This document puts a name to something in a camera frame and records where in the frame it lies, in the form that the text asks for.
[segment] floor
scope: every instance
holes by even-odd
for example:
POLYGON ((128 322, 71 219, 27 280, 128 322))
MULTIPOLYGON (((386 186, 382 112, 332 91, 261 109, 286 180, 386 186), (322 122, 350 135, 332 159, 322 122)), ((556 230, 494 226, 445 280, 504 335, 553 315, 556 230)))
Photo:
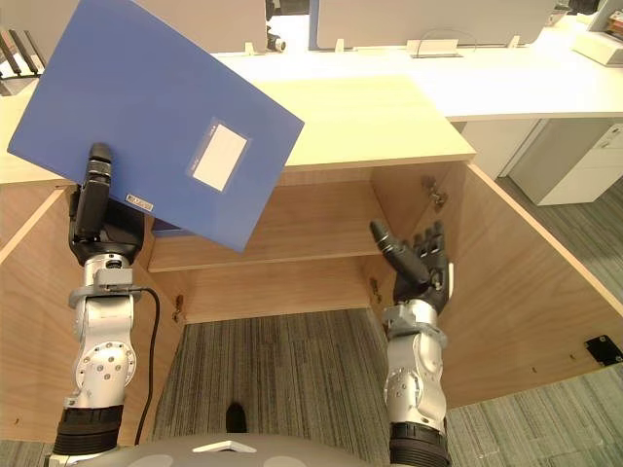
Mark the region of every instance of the floor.
MULTIPOLYGON (((524 204, 623 300, 623 180, 589 205, 524 204)), ((233 400, 255 432, 302 436, 387 463, 385 338, 368 310, 190 325, 153 438, 224 431, 233 400)), ((448 413, 455 467, 623 465, 623 365, 448 413)), ((50 445, 0 442, 0 467, 42 465, 50 445)))

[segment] metal bracket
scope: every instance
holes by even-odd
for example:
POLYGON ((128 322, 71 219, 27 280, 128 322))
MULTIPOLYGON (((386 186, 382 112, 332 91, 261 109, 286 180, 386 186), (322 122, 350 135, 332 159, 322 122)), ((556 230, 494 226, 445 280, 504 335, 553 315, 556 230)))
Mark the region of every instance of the metal bracket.
POLYGON ((623 362, 623 352, 612 339, 606 335, 584 342, 586 349, 603 367, 623 362))
POLYGON ((184 296, 178 295, 177 297, 175 297, 175 311, 173 312, 173 315, 171 316, 171 318, 173 318, 173 321, 175 321, 176 323, 179 322, 179 317, 182 314, 183 306, 184 306, 184 296))
POLYGON ((434 204, 435 212, 441 211, 448 201, 448 194, 439 190, 435 177, 423 176, 421 186, 428 192, 428 197, 434 204))

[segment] folder label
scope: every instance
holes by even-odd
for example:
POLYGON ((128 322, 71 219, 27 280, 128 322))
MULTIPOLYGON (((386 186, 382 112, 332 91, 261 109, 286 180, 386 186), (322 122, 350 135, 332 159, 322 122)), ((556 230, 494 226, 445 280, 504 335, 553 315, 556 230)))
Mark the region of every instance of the folder label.
POLYGON ((222 192, 234 171, 247 140, 223 124, 212 127, 203 154, 195 161, 193 178, 222 192))

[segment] wooden cabinet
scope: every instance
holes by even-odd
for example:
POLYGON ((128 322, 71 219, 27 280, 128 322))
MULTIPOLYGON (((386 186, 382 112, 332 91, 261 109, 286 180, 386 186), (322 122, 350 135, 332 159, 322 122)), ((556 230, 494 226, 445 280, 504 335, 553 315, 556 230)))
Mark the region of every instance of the wooden cabinet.
MULTIPOLYGON (((148 235, 135 263, 136 282, 163 302, 155 400, 184 323, 388 305, 393 274, 368 231, 374 218, 403 238, 437 219, 446 226, 457 273, 441 315, 452 407, 597 369, 583 347, 594 336, 623 343, 623 305, 467 162, 473 149, 410 80, 258 86, 306 127, 245 252, 148 235)), ((0 110, 16 125, 26 102, 0 100, 0 110)), ((66 300, 81 270, 66 244, 65 191, 55 188, 67 182, 3 151, 0 165, 0 184, 13 183, 0 187, 0 439, 51 442, 78 350, 66 300), (34 181, 44 185, 14 183, 34 181)), ((145 400, 152 313, 149 298, 136 308, 125 445, 145 400)))
POLYGON ((369 221, 411 238, 441 220, 456 265, 441 315, 452 407, 597 370, 583 343, 623 342, 623 305, 472 163, 318 170, 295 182, 275 190, 243 254, 192 236, 155 240, 149 271, 171 296, 184 290, 186 322, 381 310, 394 276, 369 221))

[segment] blue folder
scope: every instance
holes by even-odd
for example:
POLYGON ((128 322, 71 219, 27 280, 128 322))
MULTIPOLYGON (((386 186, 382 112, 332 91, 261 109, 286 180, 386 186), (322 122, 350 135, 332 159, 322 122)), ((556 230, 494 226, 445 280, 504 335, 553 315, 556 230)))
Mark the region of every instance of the blue folder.
POLYGON ((138 5, 82 0, 9 151, 81 183, 91 144, 107 143, 112 198, 241 251, 302 128, 138 5), (223 186, 197 175, 221 160, 223 186))

